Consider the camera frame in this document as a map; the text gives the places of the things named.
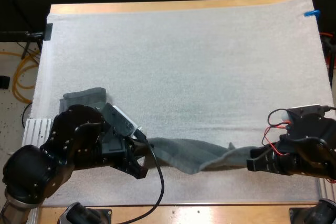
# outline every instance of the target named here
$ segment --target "table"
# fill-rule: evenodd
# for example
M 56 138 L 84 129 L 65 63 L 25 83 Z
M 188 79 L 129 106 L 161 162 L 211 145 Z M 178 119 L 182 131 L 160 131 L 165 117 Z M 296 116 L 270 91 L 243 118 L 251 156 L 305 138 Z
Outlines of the table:
M 286 0 L 208 0 L 143 3 L 97 3 L 52 5 L 53 14 L 88 14 L 146 12 L 152 10 L 180 10 L 227 6 L 260 5 Z M 290 207 L 311 207 L 311 202 L 294 202 L 272 205 L 179 205 L 160 206 L 152 214 L 137 223 L 290 223 Z M 112 207 L 112 223 L 119 223 L 139 216 L 150 207 Z M 55 224 L 65 208 L 42 208 L 39 223 Z

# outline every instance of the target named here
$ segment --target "gray towel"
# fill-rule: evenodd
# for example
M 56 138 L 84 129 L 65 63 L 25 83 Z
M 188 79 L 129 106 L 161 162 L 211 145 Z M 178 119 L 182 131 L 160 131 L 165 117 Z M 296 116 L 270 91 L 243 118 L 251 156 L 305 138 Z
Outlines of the gray towel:
M 59 111 L 63 112 L 71 105 L 88 105 L 108 113 L 106 90 L 93 88 L 80 92 L 67 93 L 60 99 Z M 253 146 L 235 148 L 230 143 L 228 148 L 192 139 L 149 138 L 154 152 L 160 160 L 187 174 L 195 174 L 204 169 L 243 168 L 246 167 L 249 151 Z
M 243 168 L 254 146 L 228 148 L 192 139 L 149 138 L 156 156 L 180 171 L 195 174 L 204 169 Z
M 106 89 L 93 88 L 64 94 L 63 99 L 59 99 L 59 113 L 75 104 L 87 105 L 101 110 L 106 104 Z

